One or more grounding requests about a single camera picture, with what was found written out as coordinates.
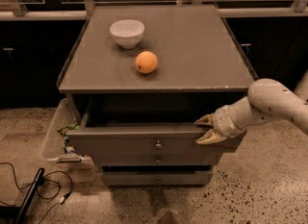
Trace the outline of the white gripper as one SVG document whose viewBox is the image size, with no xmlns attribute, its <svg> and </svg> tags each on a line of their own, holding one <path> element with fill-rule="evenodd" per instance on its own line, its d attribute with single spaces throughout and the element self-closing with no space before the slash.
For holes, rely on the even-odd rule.
<svg viewBox="0 0 308 224">
<path fill-rule="evenodd" d="M 244 130 L 236 126 L 231 119 L 229 108 L 227 106 L 217 109 L 214 114 L 203 115 L 197 119 L 194 124 L 196 126 L 213 126 L 214 130 L 218 132 L 217 134 L 213 129 L 207 131 L 202 137 L 195 141 L 200 145 L 220 142 L 219 135 L 233 138 L 244 133 Z"/>
</svg>

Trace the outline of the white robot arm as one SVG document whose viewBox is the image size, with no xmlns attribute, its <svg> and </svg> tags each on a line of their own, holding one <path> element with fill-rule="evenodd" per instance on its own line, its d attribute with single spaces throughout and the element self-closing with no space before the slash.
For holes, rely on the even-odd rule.
<svg viewBox="0 0 308 224">
<path fill-rule="evenodd" d="M 276 118 L 285 119 L 308 134 L 308 72 L 294 91 L 273 79 L 255 81 L 246 97 L 194 122 L 199 126 L 211 126 L 195 142 L 201 145 L 218 143 L 237 137 L 250 125 L 268 123 Z"/>
</svg>

